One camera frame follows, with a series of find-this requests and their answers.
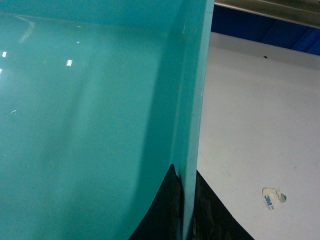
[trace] blue wall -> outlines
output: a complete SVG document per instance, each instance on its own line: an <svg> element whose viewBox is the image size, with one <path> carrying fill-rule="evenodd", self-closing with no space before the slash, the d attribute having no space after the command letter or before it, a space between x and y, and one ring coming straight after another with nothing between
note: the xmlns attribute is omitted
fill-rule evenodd
<svg viewBox="0 0 320 240"><path fill-rule="evenodd" d="M320 56L320 29L215 6L211 31Z"/></svg>

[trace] black plastic part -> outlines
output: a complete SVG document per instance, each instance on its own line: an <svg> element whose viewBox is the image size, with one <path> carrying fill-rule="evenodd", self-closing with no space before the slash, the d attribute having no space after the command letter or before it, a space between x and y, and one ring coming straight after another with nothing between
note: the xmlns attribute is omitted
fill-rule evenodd
<svg viewBox="0 0 320 240"><path fill-rule="evenodd" d="M173 164L142 221L129 240L177 240L181 184Z"/></svg>
<svg viewBox="0 0 320 240"><path fill-rule="evenodd" d="M193 240L253 240L197 171Z"/></svg>

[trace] white floor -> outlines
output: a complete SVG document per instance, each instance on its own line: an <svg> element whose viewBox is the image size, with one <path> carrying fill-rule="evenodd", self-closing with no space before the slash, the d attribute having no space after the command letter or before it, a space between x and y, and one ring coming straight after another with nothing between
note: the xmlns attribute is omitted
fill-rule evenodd
<svg viewBox="0 0 320 240"><path fill-rule="evenodd" d="M198 170L255 240L320 239L320 57L212 33Z"/></svg>

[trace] teal surface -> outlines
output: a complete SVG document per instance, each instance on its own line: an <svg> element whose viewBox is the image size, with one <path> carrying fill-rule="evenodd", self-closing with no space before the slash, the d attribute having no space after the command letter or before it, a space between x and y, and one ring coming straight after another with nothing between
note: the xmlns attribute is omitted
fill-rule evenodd
<svg viewBox="0 0 320 240"><path fill-rule="evenodd" d="M128 239L171 163L186 238L213 2L39 4L0 3L0 239Z"/></svg>

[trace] metal strip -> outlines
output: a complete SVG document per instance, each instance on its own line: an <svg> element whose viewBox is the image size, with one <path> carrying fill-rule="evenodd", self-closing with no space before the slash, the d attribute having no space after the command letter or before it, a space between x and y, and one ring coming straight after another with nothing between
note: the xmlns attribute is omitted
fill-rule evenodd
<svg viewBox="0 0 320 240"><path fill-rule="evenodd" d="M215 0L214 4L320 29L320 0Z"/></svg>

